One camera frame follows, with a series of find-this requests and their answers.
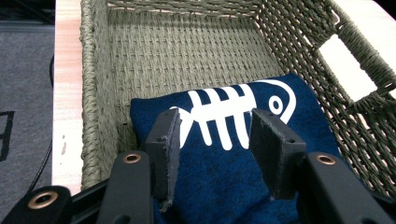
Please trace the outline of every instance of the bolt hole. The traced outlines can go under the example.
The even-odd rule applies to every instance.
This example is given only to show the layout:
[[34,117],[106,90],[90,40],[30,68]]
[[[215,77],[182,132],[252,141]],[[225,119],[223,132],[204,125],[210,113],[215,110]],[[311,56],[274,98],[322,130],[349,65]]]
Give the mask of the bolt hole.
[[113,220],[113,224],[128,224],[131,221],[131,218],[125,215],[117,216]]
[[140,161],[141,156],[139,154],[128,154],[123,158],[123,161],[126,163],[135,163],[137,161]]
[[50,198],[52,198],[50,195],[43,195],[43,196],[37,198],[37,200],[35,200],[35,203],[45,203],[45,202],[49,201]]
[[44,191],[33,197],[27,206],[31,209],[41,209],[49,206],[58,198],[56,191]]
[[327,165],[334,165],[335,160],[333,158],[330,158],[328,156],[324,155],[319,155],[317,156],[317,160],[320,161],[321,163],[327,164]]

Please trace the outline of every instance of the floor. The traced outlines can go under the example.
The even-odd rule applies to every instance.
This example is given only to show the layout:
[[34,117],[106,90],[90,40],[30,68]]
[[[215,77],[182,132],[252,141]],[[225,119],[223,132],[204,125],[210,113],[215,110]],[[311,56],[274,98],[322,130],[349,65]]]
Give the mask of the floor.
[[[0,161],[0,220],[29,189],[52,137],[53,29],[5,30],[0,27],[0,112],[15,113],[7,158]],[[5,127],[3,116],[0,133]],[[50,161],[36,189],[50,185]]]

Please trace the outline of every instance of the blue cloth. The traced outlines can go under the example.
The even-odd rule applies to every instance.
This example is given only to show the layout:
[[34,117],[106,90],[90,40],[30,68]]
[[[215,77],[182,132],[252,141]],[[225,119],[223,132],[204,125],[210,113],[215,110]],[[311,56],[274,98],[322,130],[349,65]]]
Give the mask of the blue cloth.
[[175,199],[157,223],[290,223],[296,201],[273,200],[248,150],[251,109],[272,111],[307,144],[307,151],[339,156],[312,90],[298,76],[264,79],[227,88],[133,99],[131,118],[144,142],[157,116],[178,107],[180,165]]

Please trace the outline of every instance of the black metal bracket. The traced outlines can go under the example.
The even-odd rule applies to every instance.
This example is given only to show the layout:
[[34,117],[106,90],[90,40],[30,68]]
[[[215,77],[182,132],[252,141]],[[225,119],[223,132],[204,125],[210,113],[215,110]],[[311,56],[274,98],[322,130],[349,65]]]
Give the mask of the black metal bracket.
[[[63,187],[37,189],[3,223],[153,223],[152,197],[166,209],[174,195],[179,124],[177,110],[161,113],[141,150],[116,158],[108,180],[74,197]],[[277,116],[252,111],[250,149],[274,198],[298,192],[304,223],[394,223],[395,201],[373,197],[342,160],[306,154],[305,142]]]
[[277,116],[254,109],[250,134],[250,149],[271,194],[288,199],[298,191],[304,223],[394,222],[343,161],[322,152],[306,154],[304,141]]

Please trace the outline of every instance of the wooden surface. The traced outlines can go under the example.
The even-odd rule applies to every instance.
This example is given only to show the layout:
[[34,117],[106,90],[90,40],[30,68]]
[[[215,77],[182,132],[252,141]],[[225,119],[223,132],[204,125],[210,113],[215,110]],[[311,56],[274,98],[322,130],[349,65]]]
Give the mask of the wooden surface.
[[[396,57],[392,57],[392,53],[396,52],[395,20],[371,0],[335,2],[358,25],[390,67],[396,70]],[[82,49],[79,41],[79,4],[79,0],[58,0],[55,27],[52,184],[66,186],[72,194],[80,191],[82,169]],[[373,87],[370,80],[366,80],[364,85],[356,85],[351,81],[352,77],[364,76],[364,72],[350,58],[350,54],[336,37],[328,41],[320,51],[352,99],[360,99],[363,93],[369,92]],[[340,57],[343,51],[346,56]]]
[[82,46],[79,0],[56,1],[52,185],[80,192]]

